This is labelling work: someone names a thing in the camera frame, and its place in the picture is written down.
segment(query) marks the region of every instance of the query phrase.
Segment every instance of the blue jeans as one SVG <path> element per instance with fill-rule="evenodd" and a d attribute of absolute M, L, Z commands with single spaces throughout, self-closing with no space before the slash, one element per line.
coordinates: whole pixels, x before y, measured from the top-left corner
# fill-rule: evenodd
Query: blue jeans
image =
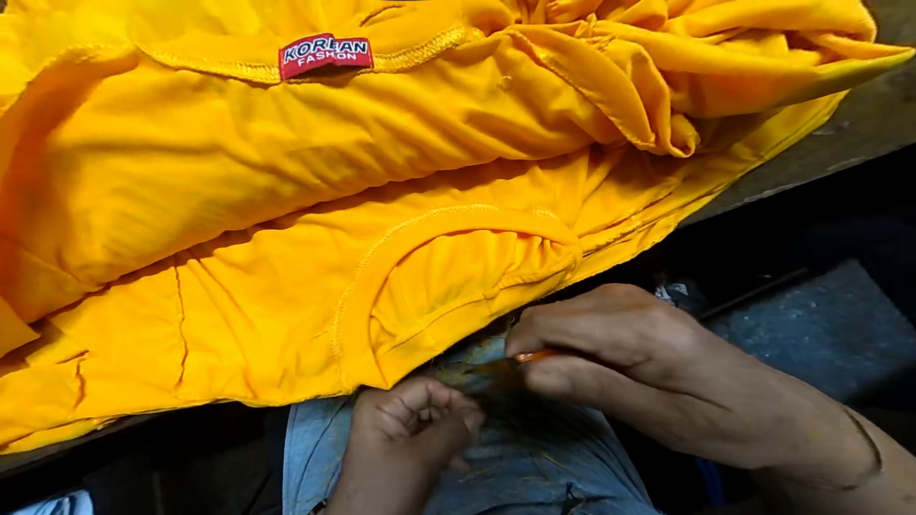
<path fill-rule="evenodd" d="M 449 351 L 419 373 L 473 395 L 487 414 L 471 472 L 446 470 L 425 513 L 657 515 L 636 469 L 598 411 L 546 399 L 500 379 L 461 373 L 503 356 L 502 337 Z M 333 493 L 354 397 L 291 407 L 283 458 L 283 512 L 307 514 Z"/>

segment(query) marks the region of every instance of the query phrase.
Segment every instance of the pile of t-shirts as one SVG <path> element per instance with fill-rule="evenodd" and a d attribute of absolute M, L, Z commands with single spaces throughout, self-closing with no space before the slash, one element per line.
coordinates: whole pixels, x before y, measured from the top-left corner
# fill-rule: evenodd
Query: pile of t-shirts
<path fill-rule="evenodd" d="M 390 387 L 912 55 L 875 35 L 858 0 L 11 0 L 0 452 Z"/>

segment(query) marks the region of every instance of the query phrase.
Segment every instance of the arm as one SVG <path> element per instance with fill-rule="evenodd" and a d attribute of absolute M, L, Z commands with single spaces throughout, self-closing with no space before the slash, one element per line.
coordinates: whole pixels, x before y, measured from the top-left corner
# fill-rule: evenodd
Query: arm
<path fill-rule="evenodd" d="M 593 406 L 676 451 L 753 471 L 787 510 L 916 511 L 916 458 L 861 415 L 764 365 L 639 288 L 609 285 L 526 310 L 507 355 L 528 387 Z"/>

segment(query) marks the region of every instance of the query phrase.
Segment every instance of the red label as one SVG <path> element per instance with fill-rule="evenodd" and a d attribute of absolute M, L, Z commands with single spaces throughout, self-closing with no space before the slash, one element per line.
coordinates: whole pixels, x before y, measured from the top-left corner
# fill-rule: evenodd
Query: red label
<path fill-rule="evenodd" d="M 369 40 L 336 39 L 325 33 L 302 38 L 280 49 L 280 79 L 284 81 L 325 64 L 372 68 Z"/>

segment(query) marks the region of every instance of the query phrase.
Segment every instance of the wooden table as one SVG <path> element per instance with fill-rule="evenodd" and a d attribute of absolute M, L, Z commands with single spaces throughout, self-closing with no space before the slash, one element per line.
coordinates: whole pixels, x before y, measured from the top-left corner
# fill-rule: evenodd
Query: wooden table
<path fill-rule="evenodd" d="M 866 0 L 881 43 L 916 44 L 913 0 Z M 916 59 L 856 87 L 833 118 L 742 177 L 683 224 L 788 190 L 916 143 Z"/>

